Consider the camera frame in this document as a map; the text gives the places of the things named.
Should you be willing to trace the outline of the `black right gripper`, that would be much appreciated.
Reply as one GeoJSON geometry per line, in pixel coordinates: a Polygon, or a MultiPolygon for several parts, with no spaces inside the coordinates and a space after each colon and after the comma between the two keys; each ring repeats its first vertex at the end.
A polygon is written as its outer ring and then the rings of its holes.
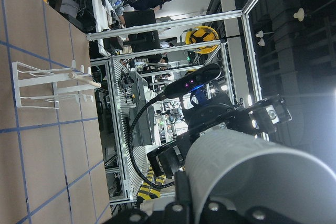
{"type": "Polygon", "coordinates": [[[182,112],[188,130],[181,135],[181,143],[165,144],[147,153],[155,176],[173,177],[185,165],[187,153],[200,132],[215,125],[224,123],[228,129],[246,134],[270,134],[276,132],[276,124],[292,120],[283,98],[265,98],[245,108],[233,105],[228,95],[221,94],[209,100],[201,99],[182,112]]]}

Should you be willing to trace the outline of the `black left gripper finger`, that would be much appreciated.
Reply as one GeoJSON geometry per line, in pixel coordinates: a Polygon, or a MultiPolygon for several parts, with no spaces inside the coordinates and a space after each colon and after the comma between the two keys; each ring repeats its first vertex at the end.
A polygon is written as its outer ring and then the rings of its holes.
{"type": "Polygon", "coordinates": [[[189,180],[185,171],[174,174],[175,200],[164,210],[164,223],[194,223],[193,203],[189,180]]]}

